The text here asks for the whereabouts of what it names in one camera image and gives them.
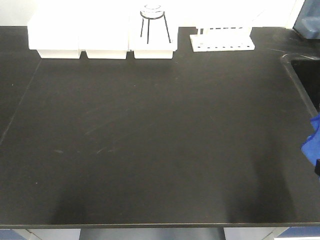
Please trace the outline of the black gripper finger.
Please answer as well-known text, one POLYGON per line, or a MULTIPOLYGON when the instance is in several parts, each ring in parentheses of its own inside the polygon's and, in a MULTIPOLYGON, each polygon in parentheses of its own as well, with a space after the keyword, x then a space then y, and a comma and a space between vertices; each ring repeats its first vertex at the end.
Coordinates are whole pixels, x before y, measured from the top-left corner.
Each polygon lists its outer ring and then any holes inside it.
POLYGON ((315 162, 314 172, 320 177, 320 159, 318 158, 315 162))

